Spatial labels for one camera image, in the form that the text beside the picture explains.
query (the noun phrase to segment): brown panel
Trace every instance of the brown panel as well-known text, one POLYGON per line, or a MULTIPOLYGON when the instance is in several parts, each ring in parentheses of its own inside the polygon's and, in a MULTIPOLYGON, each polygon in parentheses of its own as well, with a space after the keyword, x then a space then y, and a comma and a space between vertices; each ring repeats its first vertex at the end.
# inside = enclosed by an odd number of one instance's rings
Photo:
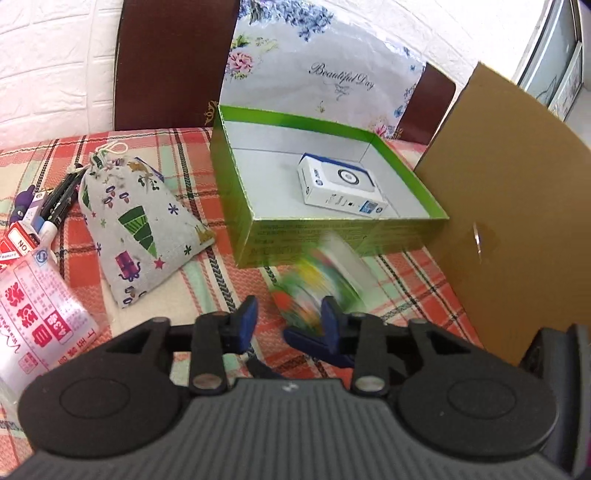
POLYGON ((219 99, 238 7, 239 0, 125 0, 115 129, 205 125, 209 102, 219 99))
POLYGON ((427 63, 398 124, 399 139, 428 145, 447 112, 456 84, 427 63))
POLYGON ((539 328, 591 325, 591 151, 567 125, 478 65, 415 172, 450 216, 428 249, 488 350, 518 362, 539 328))

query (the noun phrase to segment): ribbed gray surface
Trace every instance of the ribbed gray surface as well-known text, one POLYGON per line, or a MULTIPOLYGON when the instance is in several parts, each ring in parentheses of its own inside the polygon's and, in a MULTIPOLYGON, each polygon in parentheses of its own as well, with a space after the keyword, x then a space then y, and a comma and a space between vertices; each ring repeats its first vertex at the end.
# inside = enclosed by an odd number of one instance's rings
POLYGON ((339 380, 240 380, 194 400, 183 421, 129 455, 83 462, 38 453, 11 480, 565 480, 541 455, 484 465, 409 436, 385 403, 339 380))

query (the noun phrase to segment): red plaid fabric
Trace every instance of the red plaid fabric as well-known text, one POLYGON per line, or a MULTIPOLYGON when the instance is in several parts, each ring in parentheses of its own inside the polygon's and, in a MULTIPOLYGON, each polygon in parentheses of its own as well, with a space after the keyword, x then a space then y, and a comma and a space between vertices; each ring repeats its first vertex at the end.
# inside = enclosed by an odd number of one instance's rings
MULTIPOLYGON (((16 193, 29 184, 39 188, 55 186, 71 163, 87 163, 89 153, 115 139, 127 143, 129 155, 145 160, 151 158, 149 163, 166 177, 166 186, 216 232, 214 247, 194 257, 178 276, 184 288, 181 294, 190 312, 198 315, 212 310, 233 310, 247 295, 254 294, 259 299, 259 322, 252 343, 265 363, 286 377, 341 377, 348 384, 350 370, 315 361, 282 341, 281 330, 285 323, 271 301, 269 287, 288 267, 244 270, 236 267, 209 157, 208 129, 111 132, 0 151, 0 176, 3 178, 0 230, 7 225, 16 193)), ((418 152, 412 146, 393 145, 393 148, 399 154, 404 154, 405 150, 418 152)), ((416 159, 407 161, 415 164, 416 159)), ((98 320, 105 318, 97 253, 77 205, 69 213, 53 249, 60 273, 76 296, 98 320)), ((480 344, 452 288, 425 249, 364 260, 379 284, 372 313, 398 325, 404 325, 413 317, 424 317, 455 335, 480 344)), ((101 341, 110 336, 107 329, 101 341)), ((186 367, 183 364, 187 362, 186 354, 176 355, 173 376, 179 372, 182 375, 186 367)), ((229 377, 247 374, 238 360, 228 366, 229 377)), ((29 444, 16 420, 6 418, 5 414, 0 416, 0 475, 7 475, 30 454, 29 444)))

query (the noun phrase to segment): white brick wall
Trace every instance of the white brick wall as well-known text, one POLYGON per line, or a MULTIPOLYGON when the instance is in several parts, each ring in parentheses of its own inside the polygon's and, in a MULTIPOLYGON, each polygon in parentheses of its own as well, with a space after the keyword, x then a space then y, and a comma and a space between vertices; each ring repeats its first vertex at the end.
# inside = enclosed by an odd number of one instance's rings
MULTIPOLYGON (((370 20, 465 85, 511 77, 544 0, 324 0, 370 20)), ((123 0, 0 0, 0 148, 112 129, 123 0)))

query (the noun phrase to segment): white product box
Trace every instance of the white product box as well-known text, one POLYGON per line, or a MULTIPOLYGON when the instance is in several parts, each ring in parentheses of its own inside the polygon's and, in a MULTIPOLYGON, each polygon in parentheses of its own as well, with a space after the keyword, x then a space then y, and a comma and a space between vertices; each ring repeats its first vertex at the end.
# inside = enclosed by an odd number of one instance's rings
POLYGON ((305 153, 297 169, 308 205, 379 218, 388 208, 374 175, 359 163, 305 153))

